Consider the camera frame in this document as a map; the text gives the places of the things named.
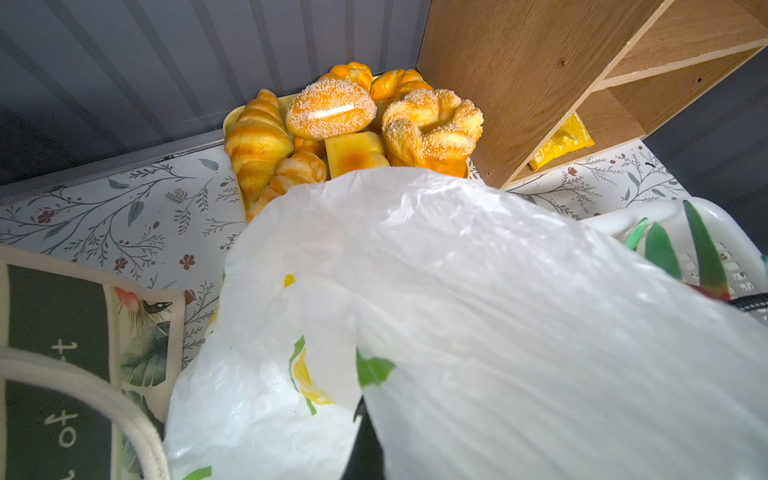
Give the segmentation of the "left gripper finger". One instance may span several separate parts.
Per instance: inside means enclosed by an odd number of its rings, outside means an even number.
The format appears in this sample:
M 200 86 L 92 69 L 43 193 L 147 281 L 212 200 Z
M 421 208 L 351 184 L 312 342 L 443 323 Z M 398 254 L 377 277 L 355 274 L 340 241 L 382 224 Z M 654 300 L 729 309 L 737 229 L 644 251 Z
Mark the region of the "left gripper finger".
M 355 410 L 358 433 L 341 480 L 384 480 L 384 454 L 375 428 L 361 398 Z

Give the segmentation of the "white lemon-print plastic bag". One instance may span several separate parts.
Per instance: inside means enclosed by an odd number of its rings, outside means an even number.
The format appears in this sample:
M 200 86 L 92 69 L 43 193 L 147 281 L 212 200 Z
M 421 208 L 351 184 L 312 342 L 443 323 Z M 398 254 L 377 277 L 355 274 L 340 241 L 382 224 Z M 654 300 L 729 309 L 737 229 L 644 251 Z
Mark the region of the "white lemon-print plastic bag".
M 767 329 L 516 196 L 384 168 L 242 231 L 178 379 L 175 479 L 763 479 Z

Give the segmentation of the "cream canvas tote bag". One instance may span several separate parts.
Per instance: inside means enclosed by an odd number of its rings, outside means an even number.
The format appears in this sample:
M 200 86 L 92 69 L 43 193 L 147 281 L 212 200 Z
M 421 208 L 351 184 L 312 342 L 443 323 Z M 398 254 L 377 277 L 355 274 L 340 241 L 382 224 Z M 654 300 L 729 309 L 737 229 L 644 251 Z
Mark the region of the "cream canvas tote bag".
M 181 371 L 181 293 L 14 247 L 1 250 L 1 347 L 56 362 L 56 387 L 1 381 L 5 479 L 150 479 L 107 398 L 162 432 Z

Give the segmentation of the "white plastic produce basket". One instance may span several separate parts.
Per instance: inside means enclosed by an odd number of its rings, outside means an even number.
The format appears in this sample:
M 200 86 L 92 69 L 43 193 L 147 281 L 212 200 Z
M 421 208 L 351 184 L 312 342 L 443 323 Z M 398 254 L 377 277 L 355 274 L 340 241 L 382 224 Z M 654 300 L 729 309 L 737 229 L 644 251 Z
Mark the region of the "white plastic produce basket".
M 697 197 L 586 219 L 702 295 L 767 324 L 767 255 L 716 204 Z

